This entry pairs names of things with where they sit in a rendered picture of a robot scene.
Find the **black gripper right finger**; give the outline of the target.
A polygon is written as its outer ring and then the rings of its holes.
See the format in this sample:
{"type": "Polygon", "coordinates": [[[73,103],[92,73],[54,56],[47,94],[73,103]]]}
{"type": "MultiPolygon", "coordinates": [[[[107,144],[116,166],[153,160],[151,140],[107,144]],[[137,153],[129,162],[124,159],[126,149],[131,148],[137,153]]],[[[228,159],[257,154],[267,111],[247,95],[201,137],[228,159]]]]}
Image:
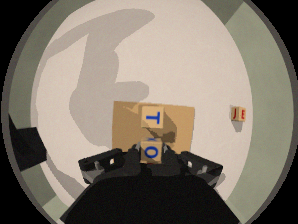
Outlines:
{"type": "Polygon", "coordinates": [[[164,164],[164,166],[162,176],[180,177],[181,169],[192,175],[203,178],[207,184],[213,188],[216,186],[223,170],[221,164],[207,160],[188,151],[175,154],[174,150],[168,149],[171,149],[171,147],[163,143],[161,163],[164,164]],[[188,166],[188,162],[192,163],[192,167],[188,166]]]}

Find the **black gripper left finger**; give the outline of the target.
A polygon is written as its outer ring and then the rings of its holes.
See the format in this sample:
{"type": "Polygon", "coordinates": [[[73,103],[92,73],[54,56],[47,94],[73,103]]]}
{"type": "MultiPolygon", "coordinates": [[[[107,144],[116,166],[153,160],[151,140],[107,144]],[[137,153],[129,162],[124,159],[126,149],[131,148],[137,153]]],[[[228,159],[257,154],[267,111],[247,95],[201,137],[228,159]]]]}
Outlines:
{"type": "Polygon", "coordinates": [[[79,167],[86,184],[92,184],[96,176],[123,167],[123,176],[141,176],[141,142],[127,152],[115,148],[97,155],[80,159],[79,167]],[[111,159],[114,163],[110,165],[111,159]],[[126,158],[126,159],[125,159],[126,158]],[[124,164],[125,163],[125,164],[124,164]]]}

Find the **tan flat mat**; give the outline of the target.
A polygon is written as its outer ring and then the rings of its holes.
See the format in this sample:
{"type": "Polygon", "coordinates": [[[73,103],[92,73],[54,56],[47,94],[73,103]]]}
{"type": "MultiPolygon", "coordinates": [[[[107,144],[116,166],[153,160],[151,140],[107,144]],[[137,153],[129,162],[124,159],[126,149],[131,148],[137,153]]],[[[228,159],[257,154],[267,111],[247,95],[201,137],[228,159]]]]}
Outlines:
{"type": "Polygon", "coordinates": [[[160,137],[176,154],[190,150],[194,121],[194,107],[114,101],[112,119],[112,149],[128,151],[143,137],[160,137]],[[164,128],[141,127],[142,106],[164,107],[164,128]]]}

